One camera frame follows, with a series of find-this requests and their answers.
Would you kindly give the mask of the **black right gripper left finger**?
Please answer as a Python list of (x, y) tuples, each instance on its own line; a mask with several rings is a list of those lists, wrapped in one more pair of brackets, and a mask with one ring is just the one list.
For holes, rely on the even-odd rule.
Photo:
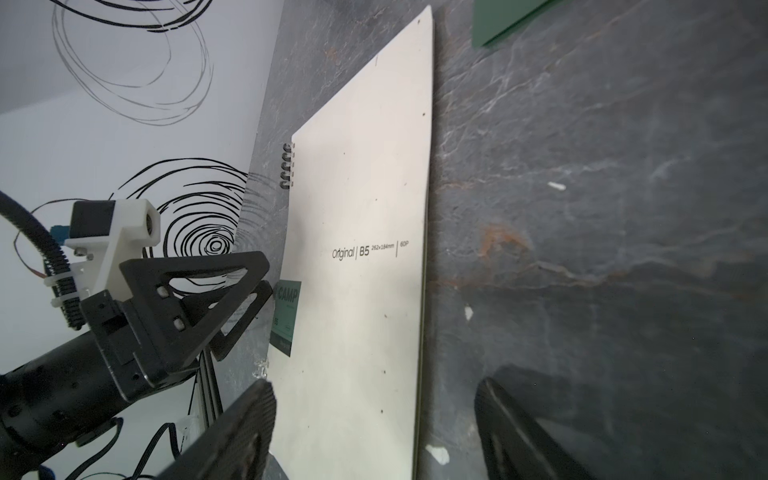
[(272, 384), (257, 380), (159, 477), (170, 480), (262, 478), (276, 413)]

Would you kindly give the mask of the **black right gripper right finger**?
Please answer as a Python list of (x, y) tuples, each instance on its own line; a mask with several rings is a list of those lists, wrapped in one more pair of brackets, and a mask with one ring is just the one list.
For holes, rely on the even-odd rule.
[(474, 412), (490, 479), (590, 479), (496, 380), (478, 384)]

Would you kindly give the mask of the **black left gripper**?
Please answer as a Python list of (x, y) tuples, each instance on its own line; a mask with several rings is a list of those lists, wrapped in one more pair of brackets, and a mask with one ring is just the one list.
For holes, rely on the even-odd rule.
[[(182, 384), (209, 348), (223, 361), (270, 299), (261, 252), (128, 260), (120, 265), (132, 298), (102, 292), (84, 303), (91, 330), (11, 372), (11, 433), (78, 438), (133, 403)], [(221, 289), (178, 298), (171, 281), (245, 274)], [(131, 325), (143, 339), (140, 343)], [(149, 347), (147, 353), (142, 348)]]

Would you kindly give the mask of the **green spiral notepad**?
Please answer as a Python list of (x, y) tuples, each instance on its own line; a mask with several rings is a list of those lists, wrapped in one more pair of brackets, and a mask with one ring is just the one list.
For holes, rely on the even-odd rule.
[(552, 0), (476, 0), (472, 46), (490, 47), (556, 4)]

